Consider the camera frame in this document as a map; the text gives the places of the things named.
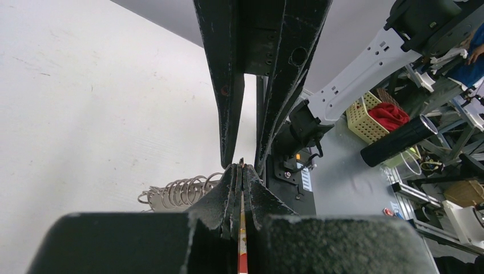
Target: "red fabric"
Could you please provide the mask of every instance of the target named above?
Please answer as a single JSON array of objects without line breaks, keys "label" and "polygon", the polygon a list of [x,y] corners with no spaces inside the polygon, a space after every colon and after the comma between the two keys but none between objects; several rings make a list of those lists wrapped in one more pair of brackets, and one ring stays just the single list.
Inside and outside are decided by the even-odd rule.
[{"label": "red fabric", "polygon": [[390,103],[380,103],[368,114],[388,131],[394,131],[410,120],[407,113]]}]

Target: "black cylinder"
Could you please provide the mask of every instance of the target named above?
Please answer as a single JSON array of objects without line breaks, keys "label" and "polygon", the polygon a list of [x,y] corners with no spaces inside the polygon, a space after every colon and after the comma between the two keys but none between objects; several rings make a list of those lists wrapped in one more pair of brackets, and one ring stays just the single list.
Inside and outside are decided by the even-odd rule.
[{"label": "black cylinder", "polygon": [[427,117],[420,115],[363,148],[360,154],[367,165],[375,167],[435,134],[435,125]]}]

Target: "person's hand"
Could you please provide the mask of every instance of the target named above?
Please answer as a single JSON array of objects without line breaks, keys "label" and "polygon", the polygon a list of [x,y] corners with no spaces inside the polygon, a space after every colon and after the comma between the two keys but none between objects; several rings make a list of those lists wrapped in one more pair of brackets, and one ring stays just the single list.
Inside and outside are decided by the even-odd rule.
[{"label": "person's hand", "polygon": [[472,54],[467,59],[467,64],[470,65],[470,64],[475,63],[475,61],[477,61],[477,58],[479,57],[479,55],[481,55],[483,53],[484,53],[484,44],[475,48],[475,50],[472,52]]}]

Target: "yellow basket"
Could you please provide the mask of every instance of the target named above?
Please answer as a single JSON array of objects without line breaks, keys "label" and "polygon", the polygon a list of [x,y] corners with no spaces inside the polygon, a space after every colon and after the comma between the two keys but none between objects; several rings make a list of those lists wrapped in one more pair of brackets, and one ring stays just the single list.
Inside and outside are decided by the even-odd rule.
[{"label": "yellow basket", "polygon": [[484,188],[476,180],[456,182],[443,195],[461,207],[473,207],[484,202]]},{"label": "yellow basket", "polygon": [[[375,121],[375,119],[368,115],[368,110],[371,110],[380,103],[381,101],[378,100],[376,96],[374,96],[371,92],[368,92],[346,110],[348,128],[368,144],[371,144],[390,133],[377,121]],[[421,158],[417,147],[412,147],[408,149],[408,151],[417,160]],[[401,163],[403,163],[403,159],[397,155],[387,160],[385,165],[388,167],[396,167]]]}]

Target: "metal spiral binding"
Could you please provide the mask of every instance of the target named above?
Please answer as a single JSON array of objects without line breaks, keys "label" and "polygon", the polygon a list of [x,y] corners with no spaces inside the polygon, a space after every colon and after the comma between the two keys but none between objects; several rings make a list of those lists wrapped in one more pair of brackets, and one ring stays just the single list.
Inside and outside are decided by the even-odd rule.
[{"label": "metal spiral binding", "polygon": [[[212,180],[213,177],[218,175],[222,175],[222,173],[217,172],[209,177],[199,175],[189,179],[176,180],[165,187],[150,186],[149,190],[143,191],[138,196],[138,202],[149,204],[151,209],[147,211],[186,209],[219,183],[219,180]],[[143,196],[147,197],[146,201],[141,200]]]}]

